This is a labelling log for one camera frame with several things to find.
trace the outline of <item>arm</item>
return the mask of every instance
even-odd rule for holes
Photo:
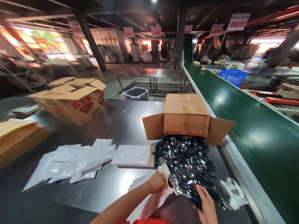
[[[134,209],[149,195],[160,192],[166,186],[163,173],[156,171],[144,184],[129,191],[101,212],[91,224],[125,223]]]

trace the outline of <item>stainless steel table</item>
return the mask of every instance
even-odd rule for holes
[[[124,78],[124,77],[133,78],[133,82],[131,84],[129,84],[128,86],[123,87],[122,83],[120,81],[120,78]],[[150,90],[152,90],[152,88],[154,88],[153,91],[157,90],[158,87],[163,85],[163,87],[169,86],[172,88],[174,88],[174,87],[180,88],[181,92],[183,92],[183,93],[185,92],[186,83],[187,83],[187,79],[188,79],[186,77],[184,71],[178,70],[178,69],[132,68],[130,70],[121,72],[117,76],[117,79],[121,86],[122,92],[130,89],[134,85],[144,86],[145,83],[135,82],[134,77],[148,77]],[[180,84],[179,85],[172,84],[172,83],[163,83],[163,84],[159,83],[158,84],[158,78],[177,78],[177,79],[180,79]]]
[[[0,198],[1,203],[6,205],[3,206],[1,212],[11,212],[17,209],[20,202],[28,203],[34,208],[38,204],[35,204],[33,199],[46,198],[63,205],[100,213],[125,194],[134,179],[154,172],[153,169],[118,168],[107,163],[102,170],[98,171],[95,179],[76,184],[69,184],[65,180],[21,192],[42,155],[56,150],[59,145],[78,143],[91,145],[96,138],[113,139],[113,144],[117,146],[120,144],[143,145],[152,142],[146,139],[142,118],[162,113],[164,103],[106,99],[102,101],[102,105],[103,112],[83,127],[61,123],[47,111],[42,111],[30,118],[46,127],[53,128],[56,133],[0,172]],[[209,158],[216,165],[215,185],[219,186],[219,179],[224,180],[229,173],[216,147],[211,147]],[[222,211],[218,206],[216,209],[219,223],[251,223],[244,207],[235,212]],[[175,224],[199,223],[197,211],[192,208],[192,203],[185,197],[174,195],[171,195],[154,215]]]

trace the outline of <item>human hand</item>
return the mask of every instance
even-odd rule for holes
[[[163,173],[159,173],[158,170],[145,182],[149,187],[151,194],[159,193],[166,186],[166,178]]]
[[[204,187],[196,185],[196,190],[202,200],[202,211],[198,209],[198,215],[201,223],[218,224],[216,208],[213,199]]]

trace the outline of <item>open cardboard box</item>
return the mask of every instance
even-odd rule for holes
[[[48,86],[50,86],[51,88],[54,88],[54,87],[57,87],[57,86],[60,86],[64,83],[66,83],[66,82],[72,81],[74,79],[75,79],[75,77],[63,77],[63,78],[56,79],[56,80],[48,83]]]
[[[202,136],[207,145],[221,145],[235,122],[210,116],[198,94],[168,94],[164,113],[142,119],[148,140],[163,134]]]
[[[88,80],[74,79],[29,97],[63,122],[83,126],[102,111],[99,99],[106,87],[98,79]]]

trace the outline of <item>red sign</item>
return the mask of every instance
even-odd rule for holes
[[[233,14],[226,30],[244,30],[250,15],[250,12]]]
[[[185,34],[191,34],[193,25],[185,25]]]
[[[222,34],[224,24],[213,24],[210,36],[219,36]]]
[[[150,27],[153,36],[161,36],[161,27],[160,26],[151,26]]]
[[[126,37],[135,37],[133,27],[124,27]]]

